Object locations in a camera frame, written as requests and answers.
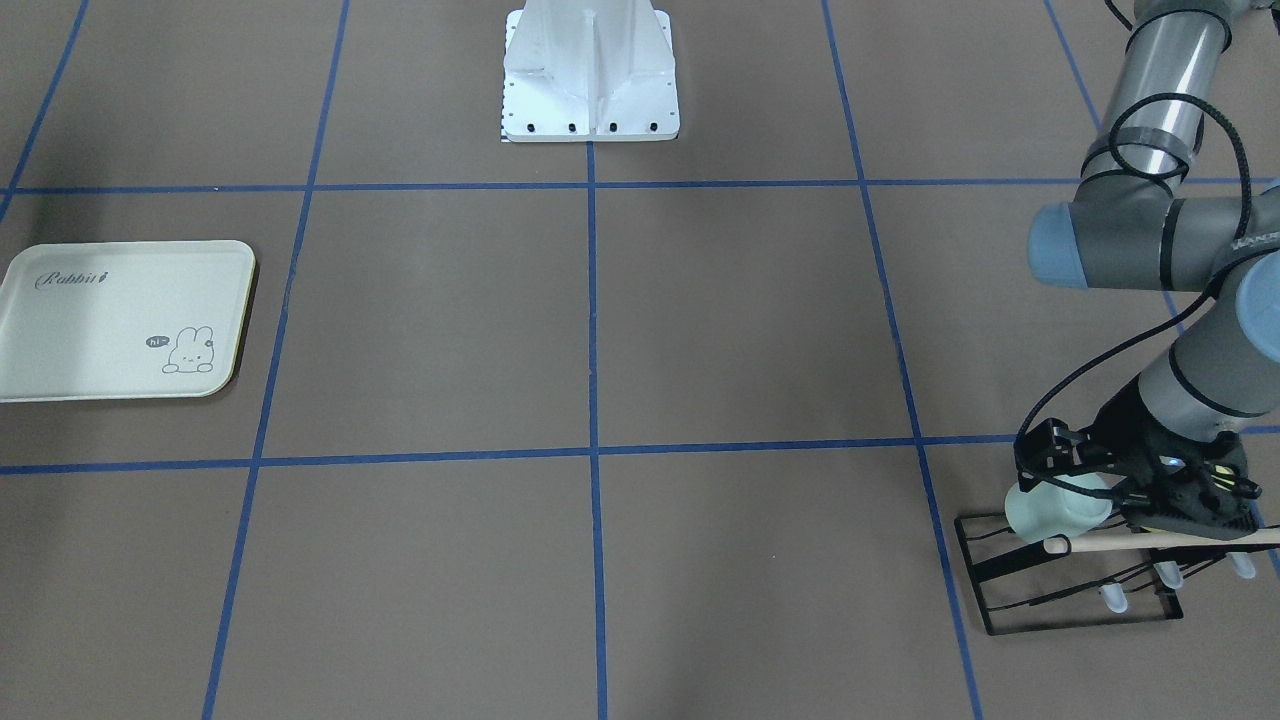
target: white tray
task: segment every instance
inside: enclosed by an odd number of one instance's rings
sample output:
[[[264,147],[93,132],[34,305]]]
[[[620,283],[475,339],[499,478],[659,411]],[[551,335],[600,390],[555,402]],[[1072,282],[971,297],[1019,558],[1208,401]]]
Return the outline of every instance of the white tray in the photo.
[[[255,263],[236,240],[28,247],[0,283],[0,402],[218,392]]]

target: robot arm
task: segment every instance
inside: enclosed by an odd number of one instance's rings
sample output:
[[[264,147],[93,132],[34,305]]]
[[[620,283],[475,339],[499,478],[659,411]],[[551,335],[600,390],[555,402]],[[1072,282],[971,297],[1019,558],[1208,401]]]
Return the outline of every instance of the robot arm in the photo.
[[[1203,133],[1194,100],[1208,94],[1231,23],[1271,4],[1137,3],[1075,199],[1033,223],[1032,272],[1066,287],[1208,291],[1217,301],[1091,427],[1073,433],[1050,419],[1021,434],[1023,492],[1050,475],[1103,471],[1124,479],[1094,497],[1107,495],[1133,525],[1220,539],[1256,529],[1248,501],[1261,491],[1248,480],[1239,432],[1280,406],[1280,254],[1270,254],[1280,249],[1280,190],[1249,199],[1243,214],[1240,199],[1175,193]],[[1166,94],[1181,99],[1153,100]]]

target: cartoon rabbit drawing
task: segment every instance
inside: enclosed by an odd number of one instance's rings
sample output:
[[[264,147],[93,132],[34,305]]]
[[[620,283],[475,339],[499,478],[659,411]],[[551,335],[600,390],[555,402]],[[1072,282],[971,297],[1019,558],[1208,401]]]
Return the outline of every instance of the cartoon rabbit drawing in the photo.
[[[183,328],[173,343],[164,373],[211,373],[214,370],[214,328]]]

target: white bracket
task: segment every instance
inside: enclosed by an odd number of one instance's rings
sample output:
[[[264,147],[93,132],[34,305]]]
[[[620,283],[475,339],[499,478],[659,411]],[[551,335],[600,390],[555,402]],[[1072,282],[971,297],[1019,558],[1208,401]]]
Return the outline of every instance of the white bracket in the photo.
[[[502,137],[672,140],[671,17],[649,0],[527,0],[507,17]]]

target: light blue cap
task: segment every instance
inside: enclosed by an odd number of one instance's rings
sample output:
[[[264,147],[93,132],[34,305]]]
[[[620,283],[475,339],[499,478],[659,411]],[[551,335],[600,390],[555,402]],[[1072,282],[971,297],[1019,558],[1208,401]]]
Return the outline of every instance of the light blue cap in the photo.
[[[1082,290],[1089,287],[1066,202],[1046,205],[1036,214],[1027,238],[1027,261],[1032,274],[1042,283]]]
[[[1280,252],[1249,268],[1235,295],[1235,316],[1258,352],[1280,363]]]

